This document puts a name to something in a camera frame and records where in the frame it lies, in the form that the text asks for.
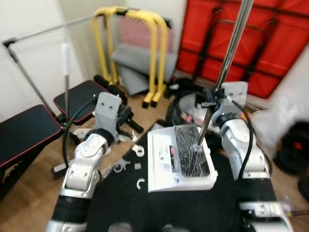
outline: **rubber foot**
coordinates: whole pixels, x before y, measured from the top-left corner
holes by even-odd
[[[156,108],[156,106],[158,105],[158,103],[155,102],[155,101],[151,101],[150,105],[151,105],[151,107]]]
[[[148,106],[149,106],[149,103],[144,101],[144,102],[141,104],[141,106],[142,106],[144,109],[147,109]]]
[[[55,171],[54,168],[51,169],[52,175],[53,175],[53,180],[58,180],[59,178],[62,178],[66,175],[67,173],[67,168],[65,167],[64,169],[60,169]]]
[[[171,97],[171,92],[170,92],[170,91],[166,91],[166,92],[164,93],[163,97],[164,97],[165,99],[170,99],[170,97]]]

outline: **yellow parallel bars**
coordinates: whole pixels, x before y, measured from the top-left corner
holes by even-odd
[[[142,20],[149,27],[151,33],[151,57],[150,57],[150,70],[149,70],[149,92],[143,101],[143,108],[147,108],[149,103],[152,107],[156,107],[159,99],[162,97],[166,86],[164,82],[165,73],[165,58],[166,58],[166,46],[167,46],[167,34],[168,29],[165,21],[161,16],[156,13],[148,11],[130,10],[125,7],[101,7],[95,11],[95,17],[93,20],[93,29],[96,39],[96,44],[99,53],[100,64],[102,67],[103,77],[110,81],[111,84],[116,85],[118,83],[118,73],[116,63],[111,59],[113,53],[112,32],[108,23],[108,19],[111,15],[120,15],[130,17],[133,19]],[[103,50],[103,40],[100,34],[98,26],[98,17],[103,17],[104,27],[107,32],[107,44],[108,54],[111,62],[112,79],[108,76],[106,59]],[[155,72],[156,72],[156,47],[157,47],[157,27],[161,28],[161,48],[160,48],[160,62],[159,62],[159,76],[158,76],[158,88],[156,92],[155,86]]]

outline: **gray mat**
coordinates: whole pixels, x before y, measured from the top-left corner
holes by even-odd
[[[129,95],[149,89],[148,76],[122,65],[118,65],[118,71]]]
[[[173,73],[177,62],[177,54],[167,53],[165,62],[164,81],[168,82]],[[119,44],[112,54],[112,59],[118,64],[127,66],[137,70],[143,74],[149,75],[150,69],[150,50],[131,46],[127,44]],[[160,52],[157,51],[156,56],[156,76],[159,74]]]

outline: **wooden floor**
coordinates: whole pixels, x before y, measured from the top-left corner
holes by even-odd
[[[156,109],[142,109],[141,101],[142,97],[129,99],[129,105],[133,108],[134,120],[145,129],[150,127],[156,119],[165,117],[168,100],[162,99]],[[94,120],[90,120],[83,127],[91,128],[93,125]],[[129,127],[124,125],[124,130],[129,131]],[[111,168],[131,146],[131,142],[114,146],[111,153],[105,157],[102,169]],[[61,162],[61,139],[58,139],[43,150],[6,198],[0,202],[0,232],[41,232],[45,230],[63,180],[53,181],[50,170]],[[274,167],[272,183],[278,198],[288,196],[295,210],[309,209],[309,204],[297,190],[296,178],[285,175]],[[291,218],[291,222],[295,232],[309,231],[309,216]]]

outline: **small white part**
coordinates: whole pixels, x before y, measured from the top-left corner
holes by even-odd
[[[138,140],[138,138],[136,137],[134,131],[132,130],[132,141],[136,142]]]
[[[78,128],[73,132],[73,134],[75,134],[79,139],[84,139],[89,131],[91,131],[91,129]]]
[[[145,155],[144,147],[138,146],[136,144],[132,147],[132,151],[135,151],[138,157],[143,157]]]
[[[109,147],[109,148],[107,149],[107,151],[105,152],[104,156],[108,155],[108,154],[111,152],[111,150],[112,150],[112,149]]]
[[[128,137],[126,137],[126,136],[120,134],[120,135],[119,135],[119,140],[120,140],[121,142],[126,142],[126,141],[128,140]]]
[[[69,166],[71,166],[71,164],[73,164],[74,160],[72,159],[70,162],[69,162]],[[62,164],[59,164],[57,165],[56,167],[53,168],[54,172],[57,173],[63,169],[66,168],[66,164],[65,163],[62,163]]]
[[[120,166],[119,164],[115,165],[115,167],[114,167],[114,172],[116,172],[116,173],[121,173],[122,170],[123,170],[123,167],[122,167],[122,166]]]
[[[178,84],[174,84],[174,85],[169,86],[169,88],[171,90],[178,90],[179,89],[179,85]]]
[[[135,170],[141,169],[141,164],[140,164],[140,163],[135,163],[135,164],[134,164],[134,169],[135,169]]]
[[[116,173],[120,173],[122,172],[122,170],[126,170],[126,165],[130,164],[131,162],[130,161],[126,161],[124,159],[120,159],[115,167],[114,167],[114,172]]]
[[[137,187],[138,190],[140,190],[140,182],[145,182],[145,179],[140,178],[140,179],[137,180],[136,187]]]

